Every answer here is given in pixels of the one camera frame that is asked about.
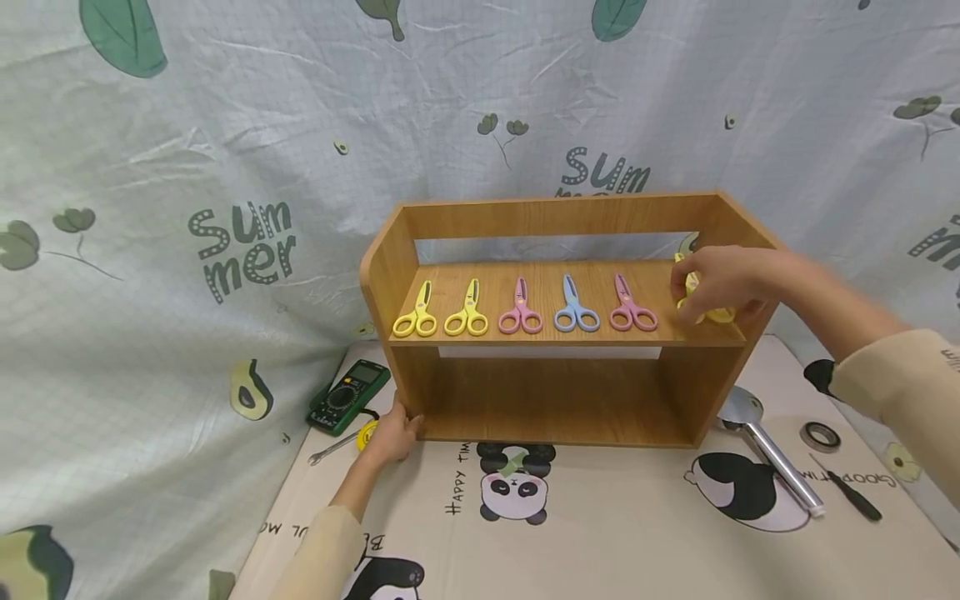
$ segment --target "panda print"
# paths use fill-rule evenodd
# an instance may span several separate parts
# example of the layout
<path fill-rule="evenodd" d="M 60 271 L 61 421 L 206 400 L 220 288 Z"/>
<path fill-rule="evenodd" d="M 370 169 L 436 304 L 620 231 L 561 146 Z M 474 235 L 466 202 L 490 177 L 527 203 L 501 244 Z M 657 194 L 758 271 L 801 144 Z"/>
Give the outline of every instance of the panda print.
<path fill-rule="evenodd" d="M 477 454 L 486 473 L 480 482 L 480 516 L 542 525 L 549 490 L 545 478 L 557 450 L 550 444 L 482 443 Z"/>
<path fill-rule="evenodd" d="M 406 559 L 367 556 L 353 569 L 343 600 L 420 600 L 423 567 Z"/>
<path fill-rule="evenodd" d="M 759 531 L 796 531 L 810 520 L 773 467 L 740 454 L 702 454 L 690 465 L 684 479 L 696 485 L 721 513 Z"/>

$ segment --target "sleeve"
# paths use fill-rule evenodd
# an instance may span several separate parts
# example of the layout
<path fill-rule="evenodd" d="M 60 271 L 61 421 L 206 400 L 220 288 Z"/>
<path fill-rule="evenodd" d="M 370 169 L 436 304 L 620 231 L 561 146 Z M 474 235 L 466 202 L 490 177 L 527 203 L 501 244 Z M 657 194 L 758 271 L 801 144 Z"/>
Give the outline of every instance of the sleeve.
<path fill-rule="evenodd" d="M 904 331 L 840 363 L 830 391 L 890 427 L 960 507 L 960 350 L 934 331 Z"/>
<path fill-rule="evenodd" d="M 342 506 L 321 509 L 271 600 L 340 600 L 363 552 L 363 531 L 353 514 Z"/>

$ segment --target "fabric backdrop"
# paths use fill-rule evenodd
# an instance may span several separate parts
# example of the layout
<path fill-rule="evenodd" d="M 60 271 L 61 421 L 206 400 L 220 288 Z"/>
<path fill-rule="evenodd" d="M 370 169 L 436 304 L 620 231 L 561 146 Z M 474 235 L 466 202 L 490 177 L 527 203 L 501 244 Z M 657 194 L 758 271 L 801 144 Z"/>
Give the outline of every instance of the fabric backdrop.
<path fill-rule="evenodd" d="M 401 201 L 721 187 L 960 339 L 958 24 L 950 0 L 8 0 L 0 554 L 45 557 L 51 598 L 197 598 L 235 572 L 308 399 L 372 334 L 357 266 Z M 824 356 L 788 313 L 772 331 Z"/>

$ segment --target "multimeter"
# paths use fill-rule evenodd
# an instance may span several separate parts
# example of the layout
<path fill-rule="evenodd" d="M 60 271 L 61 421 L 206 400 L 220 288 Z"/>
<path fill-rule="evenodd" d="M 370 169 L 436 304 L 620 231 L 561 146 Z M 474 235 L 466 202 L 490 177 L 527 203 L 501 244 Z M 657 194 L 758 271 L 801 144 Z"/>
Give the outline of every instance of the multimeter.
<path fill-rule="evenodd" d="M 388 381 L 389 369 L 360 359 L 328 392 L 310 401 L 306 421 L 325 433 L 339 436 Z"/>

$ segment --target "hand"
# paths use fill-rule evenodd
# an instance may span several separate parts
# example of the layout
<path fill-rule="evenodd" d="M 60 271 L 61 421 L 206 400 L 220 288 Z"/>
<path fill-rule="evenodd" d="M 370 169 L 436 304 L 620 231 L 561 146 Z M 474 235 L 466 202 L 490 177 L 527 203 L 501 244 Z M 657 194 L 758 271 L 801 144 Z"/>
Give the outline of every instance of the hand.
<path fill-rule="evenodd" d="M 734 308 L 749 316 L 768 300 L 776 300 L 780 278 L 805 261 L 790 252 L 740 246 L 707 246 L 673 266 L 670 289 L 676 300 L 686 296 L 686 276 L 697 272 L 700 284 L 690 294 L 679 317 L 694 324 L 715 308 Z"/>
<path fill-rule="evenodd" d="M 387 463 L 402 461 L 410 454 L 410 448 L 417 441 L 417 432 L 423 423 L 423 415 L 412 420 L 407 419 L 407 409 L 394 395 L 394 407 L 380 418 L 373 430 L 373 437 L 360 454 L 383 466 Z"/>

